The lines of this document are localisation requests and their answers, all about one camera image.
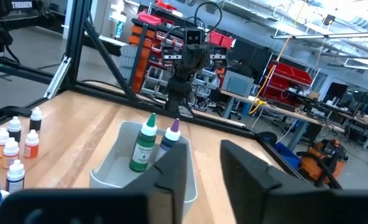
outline purple dropper bottle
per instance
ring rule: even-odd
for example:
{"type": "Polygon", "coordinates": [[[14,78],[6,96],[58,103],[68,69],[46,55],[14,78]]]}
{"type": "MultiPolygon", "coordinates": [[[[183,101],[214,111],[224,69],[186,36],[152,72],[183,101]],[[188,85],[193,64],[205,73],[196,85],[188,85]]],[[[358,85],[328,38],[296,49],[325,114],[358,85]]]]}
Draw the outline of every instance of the purple dropper bottle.
{"type": "Polygon", "coordinates": [[[175,143],[178,142],[179,137],[181,136],[181,132],[179,131],[179,119],[175,119],[170,128],[167,128],[166,133],[164,134],[160,147],[158,150],[158,154],[156,155],[156,161],[162,158],[166,152],[168,152],[175,143]]]}

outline metal frame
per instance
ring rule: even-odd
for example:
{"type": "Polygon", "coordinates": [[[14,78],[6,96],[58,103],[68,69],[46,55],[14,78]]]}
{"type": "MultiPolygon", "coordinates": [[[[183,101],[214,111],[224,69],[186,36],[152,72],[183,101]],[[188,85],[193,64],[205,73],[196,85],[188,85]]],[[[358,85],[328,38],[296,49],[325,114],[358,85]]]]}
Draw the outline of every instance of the metal frame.
{"type": "MultiPolygon", "coordinates": [[[[33,104],[26,106],[26,108],[32,108],[34,105],[38,105],[47,100],[47,98],[52,97],[55,94],[55,90],[60,85],[60,92],[65,90],[76,91],[78,93],[86,94],[89,96],[101,98],[104,100],[112,101],[115,103],[119,103],[122,105],[130,106],[139,110],[145,110],[149,112],[155,112],[162,116],[167,116],[170,118],[179,118],[184,122],[205,126],[208,128],[216,129],[219,131],[235,134],[241,137],[254,139],[256,140],[264,150],[266,150],[269,155],[281,166],[281,168],[288,174],[293,175],[301,180],[304,180],[302,176],[297,173],[297,171],[292,168],[280,155],[277,153],[274,148],[272,148],[268,143],[266,143],[262,138],[258,137],[257,134],[251,132],[247,128],[241,128],[239,126],[235,126],[226,122],[195,116],[193,118],[189,118],[187,116],[183,116],[181,114],[172,113],[170,111],[164,110],[159,105],[152,105],[148,102],[144,102],[142,100],[138,100],[133,90],[128,86],[123,76],[121,75],[119,69],[112,61],[109,53],[106,51],[105,46],[103,46],[102,42],[98,38],[98,34],[95,32],[95,29],[92,27],[92,24],[87,19],[88,12],[90,10],[91,0],[73,0],[72,7],[72,18],[70,20],[70,28],[68,33],[67,47],[66,53],[64,55],[64,59],[60,66],[61,70],[65,70],[65,72],[60,72],[61,74],[57,74],[53,76],[53,74],[49,74],[40,70],[35,70],[32,68],[23,67],[20,65],[9,65],[7,62],[0,62],[0,70],[9,69],[9,71],[14,70],[14,73],[18,73],[18,76],[26,79],[30,79],[36,82],[47,83],[50,84],[50,88],[48,94],[45,94],[43,98],[35,101],[33,104]],[[106,90],[97,86],[89,85],[83,82],[77,81],[78,75],[78,66],[80,63],[80,56],[82,51],[82,40],[84,36],[84,31],[87,32],[89,38],[91,38],[95,47],[100,52],[104,61],[108,65],[108,68],[111,70],[113,76],[116,78],[118,83],[120,84],[121,89],[124,91],[125,95],[116,93],[114,91],[106,90]],[[68,63],[69,66],[63,65],[63,63],[67,63],[67,60],[70,61],[68,63]]],[[[0,118],[0,124],[5,123],[9,118],[0,118]]]]}

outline yellow cable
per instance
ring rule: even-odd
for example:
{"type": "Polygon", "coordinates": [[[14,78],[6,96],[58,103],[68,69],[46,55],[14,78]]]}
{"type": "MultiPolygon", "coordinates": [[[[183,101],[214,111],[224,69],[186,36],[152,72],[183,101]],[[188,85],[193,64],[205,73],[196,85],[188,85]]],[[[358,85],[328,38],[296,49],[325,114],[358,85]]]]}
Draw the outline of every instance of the yellow cable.
{"type": "MultiPolygon", "coordinates": [[[[298,22],[298,19],[300,18],[301,12],[303,11],[304,6],[306,5],[306,3],[307,3],[307,0],[304,0],[304,1],[303,1],[303,4],[301,5],[300,11],[299,11],[299,12],[298,12],[298,14],[297,14],[297,17],[296,17],[295,23],[293,24],[293,27],[296,27],[297,22],[298,22]]],[[[292,36],[292,35],[290,35],[290,36],[286,39],[286,42],[285,42],[285,44],[283,45],[283,47],[282,47],[282,49],[281,49],[281,52],[279,52],[278,57],[276,58],[276,61],[277,61],[277,62],[279,62],[279,60],[281,59],[282,54],[283,54],[283,52],[285,51],[285,48],[286,48],[286,46],[288,45],[289,40],[291,39],[291,36],[292,36]]],[[[276,68],[276,64],[274,63],[274,64],[273,64],[273,66],[272,66],[272,68],[271,68],[271,69],[270,69],[270,71],[268,72],[267,77],[264,79],[263,85],[262,85],[262,86],[260,87],[260,89],[258,90],[258,93],[256,94],[256,97],[255,97],[256,99],[260,96],[260,93],[262,92],[262,90],[264,89],[265,85],[267,84],[267,81],[268,81],[268,80],[270,79],[270,77],[272,76],[272,73],[275,71],[275,68],[276,68]]],[[[250,105],[249,114],[254,113],[254,112],[256,111],[256,109],[257,109],[259,106],[260,106],[260,104],[258,104],[258,105],[256,106],[256,108],[255,108],[254,110],[252,110],[252,107],[253,107],[253,102],[252,102],[252,104],[250,105]]]]}

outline workbench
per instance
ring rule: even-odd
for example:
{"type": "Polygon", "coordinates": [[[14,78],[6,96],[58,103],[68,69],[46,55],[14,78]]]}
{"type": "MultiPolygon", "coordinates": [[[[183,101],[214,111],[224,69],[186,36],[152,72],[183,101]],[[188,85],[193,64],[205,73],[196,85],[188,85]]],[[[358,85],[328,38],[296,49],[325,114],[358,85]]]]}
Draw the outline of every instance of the workbench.
{"type": "MultiPolygon", "coordinates": [[[[257,103],[255,102],[255,97],[254,96],[249,96],[248,98],[246,98],[246,97],[242,97],[242,96],[236,95],[234,93],[231,93],[229,91],[225,91],[225,90],[221,90],[221,89],[219,89],[219,91],[220,91],[221,94],[230,96],[230,97],[235,98],[235,99],[237,99],[239,101],[242,101],[244,103],[253,103],[254,105],[257,105],[257,103]]],[[[296,128],[296,131],[295,131],[294,135],[290,139],[289,144],[287,145],[287,148],[289,148],[292,151],[295,149],[295,147],[297,146],[298,142],[300,141],[302,135],[305,133],[308,122],[321,125],[322,127],[326,127],[326,128],[338,131],[340,133],[344,132],[344,129],[342,129],[342,128],[336,126],[336,125],[322,123],[322,122],[318,121],[317,119],[310,118],[310,117],[308,117],[304,114],[301,114],[297,111],[292,112],[292,111],[284,110],[284,109],[279,108],[277,106],[269,105],[268,103],[265,104],[265,105],[260,105],[260,106],[267,109],[268,111],[275,111],[275,112],[284,114],[285,116],[289,116],[291,118],[298,119],[298,120],[301,121],[300,125],[296,128]]]]}
{"type": "MultiPolygon", "coordinates": [[[[356,117],[353,118],[352,116],[345,114],[345,113],[339,113],[339,114],[346,119],[342,125],[343,128],[345,128],[346,126],[349,126],[350,121],[356,121],[368,128],[368,122],[364,121],[363,119],[356,118],[356,117]]],[[[367,147],[368,147],[368,138],[362,145],[363,150],[365,150],[367,147]]]]}
{"type": "MultiPolygon", "coordinates": [[[[20,159],[25,165],[25,188],[86,188],[90,170],[99,167],[114,145],[124,121],[143,123],[150,113],[72,91],[65,91],[41,104],[37,159],[23,158],[29,118],[22,121],[20,159]]],[[[156,115],[158,128],[166,129],[172,118],[156,115]]],[[[269,164],[281,167],[256,140],[195,124],[181,122],[180,130],[191,143],[197,199],[184,223],[235,223],[220,166],[220,141],[229,139],[269,164]]],[[[6,169],[1,167],[4,188],[6,169]]]]}

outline green dropper bottle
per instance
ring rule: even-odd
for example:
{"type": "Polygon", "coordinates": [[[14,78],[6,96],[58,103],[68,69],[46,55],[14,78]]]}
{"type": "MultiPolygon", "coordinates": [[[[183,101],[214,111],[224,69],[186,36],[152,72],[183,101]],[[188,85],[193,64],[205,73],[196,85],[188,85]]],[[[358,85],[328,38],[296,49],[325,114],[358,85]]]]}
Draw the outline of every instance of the green dropper bottle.
{"type": "Polygon", "coordinates": [[[152,113],[148,122],[142,125],[138,134],[133,155],[131,156],[130,169],[135,172],[144,172],[148,166],[149,157],[152,153],[156,140],[156,114],[152,113]]]}

